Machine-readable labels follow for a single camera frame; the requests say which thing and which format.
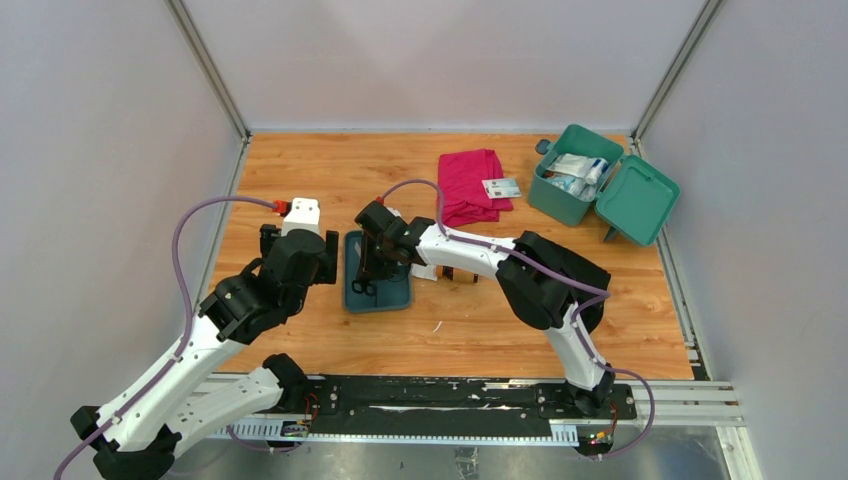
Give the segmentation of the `white gauze pack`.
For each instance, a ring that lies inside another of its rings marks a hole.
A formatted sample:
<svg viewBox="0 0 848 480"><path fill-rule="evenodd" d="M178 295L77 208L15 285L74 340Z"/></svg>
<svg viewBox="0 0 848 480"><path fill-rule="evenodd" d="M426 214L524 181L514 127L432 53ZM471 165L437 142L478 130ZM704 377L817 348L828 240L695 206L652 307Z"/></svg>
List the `white gauze pack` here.
<svg viewBox="0 0 848 480"><path fill-rule="evenodd" d="M597 158L575 154L562 154L556 157L546 168L545 178L571 176L585 179Z"/></svg>

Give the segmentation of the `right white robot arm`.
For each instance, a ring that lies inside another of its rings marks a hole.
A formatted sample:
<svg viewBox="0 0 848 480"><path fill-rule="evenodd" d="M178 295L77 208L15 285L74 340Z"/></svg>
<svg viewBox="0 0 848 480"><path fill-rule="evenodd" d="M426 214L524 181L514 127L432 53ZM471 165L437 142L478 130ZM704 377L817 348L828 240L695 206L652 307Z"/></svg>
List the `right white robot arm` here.
<svg viewBox="0 0 848 480"><path fill-rule="evenodd" d="M609 407L615 375L590 339L603 317L609 271L535 232L495 238L425 217L407 222L378 200L355 222L363 232L360 284L384 280L400 266L451 267L491 278L514 315L554 349L565 373L564 402L589 418Z"/></svg>

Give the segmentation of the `clear bag of items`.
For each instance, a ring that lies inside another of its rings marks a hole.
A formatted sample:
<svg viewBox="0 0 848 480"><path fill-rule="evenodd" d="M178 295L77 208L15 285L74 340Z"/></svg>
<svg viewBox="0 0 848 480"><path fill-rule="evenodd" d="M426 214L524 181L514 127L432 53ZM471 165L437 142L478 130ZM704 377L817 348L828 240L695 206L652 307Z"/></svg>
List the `clear bag of items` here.
<svg viewBox="0 0 848 480"><path fill-rule="evenodd" d="M570 180L565 188L565 192L583 202L591 202L597 196L598 187L596 184L589 184L582 178Z"/></svg>

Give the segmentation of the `small white blue tube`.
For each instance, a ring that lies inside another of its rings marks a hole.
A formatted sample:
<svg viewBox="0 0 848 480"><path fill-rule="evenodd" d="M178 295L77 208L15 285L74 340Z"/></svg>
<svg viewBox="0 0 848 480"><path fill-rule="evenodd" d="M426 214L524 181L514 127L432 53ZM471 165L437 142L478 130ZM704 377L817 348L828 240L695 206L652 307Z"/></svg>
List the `small white blue tube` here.
<svg viewBox="0 0 848 480"><path fill-rule="evenodd" d="M584 176L585 182L588 185L596 185L608 168L609 162L607 160L604 158L594 158L589 170Z"/></svg>

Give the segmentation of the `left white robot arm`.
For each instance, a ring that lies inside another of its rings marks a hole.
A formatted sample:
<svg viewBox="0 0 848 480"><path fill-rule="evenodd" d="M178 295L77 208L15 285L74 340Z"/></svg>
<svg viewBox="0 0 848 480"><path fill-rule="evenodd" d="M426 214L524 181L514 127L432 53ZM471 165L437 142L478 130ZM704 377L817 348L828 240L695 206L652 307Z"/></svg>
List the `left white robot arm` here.
<svg viewBox="0 0 848 480"><path fill-rule="evenodd" d="M246 415L316 406L307 376L286 354L269 356L228 386L190 397L222 363L297 315L311 286L336 281L338 232L320 236L265 225L260 236L260 257L217 284L189 334L114 400L72 415L103 478L160 479L200 440Z"/></svg>

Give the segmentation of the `black handled scissors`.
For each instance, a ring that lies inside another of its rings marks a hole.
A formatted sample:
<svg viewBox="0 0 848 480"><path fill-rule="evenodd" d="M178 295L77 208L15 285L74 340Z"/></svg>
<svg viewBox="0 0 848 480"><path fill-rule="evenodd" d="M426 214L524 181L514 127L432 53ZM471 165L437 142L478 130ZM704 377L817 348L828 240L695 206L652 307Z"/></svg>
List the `black handled scissors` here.
<svg viewBox="0 0 848 480"><path fill-rule="evenodd" d="M359 256L359 243L354 247L354 252L357 253L358 256ZM376 287L373 285L373 282L371 282L370 285L359 285L356 282L356 273L357 273L357 270L354 274L354 279L351 282L351 288L352 288L353 292L355 294L359 294L359 295L366 295L366 296L369 296L369 297L375 297L376 296Z"/></svg>

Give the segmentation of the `brown orange-cap bottle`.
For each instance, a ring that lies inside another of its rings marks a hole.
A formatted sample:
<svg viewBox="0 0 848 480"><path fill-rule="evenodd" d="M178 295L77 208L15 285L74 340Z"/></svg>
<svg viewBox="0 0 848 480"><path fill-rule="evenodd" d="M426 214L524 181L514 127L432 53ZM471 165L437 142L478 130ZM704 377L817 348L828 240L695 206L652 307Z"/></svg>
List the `brown orange-cap bottle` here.
<svg viewBox="0 0 848 480"><path fill-rule="evenodd" d="M476 284L479 282L478 274L449 266L437 266L436 276L438 279L461 284Z"/></svg>

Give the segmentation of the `teal divided tray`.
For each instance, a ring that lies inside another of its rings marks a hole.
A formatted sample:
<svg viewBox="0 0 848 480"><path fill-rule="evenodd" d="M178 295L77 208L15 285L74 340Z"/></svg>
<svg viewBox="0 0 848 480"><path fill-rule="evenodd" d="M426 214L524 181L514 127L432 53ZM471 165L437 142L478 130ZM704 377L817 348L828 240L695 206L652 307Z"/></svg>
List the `teal divided tray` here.
<svg viewBox="0 0 848 480"><path fill-rule="evenodd" d="M363 234L352 230L344 237L343 305L352 314L396 311L408 308L413 299L409 268L401 266L389 280L371 283L366 293L356 293L353 288L360 261Z"/></svg>

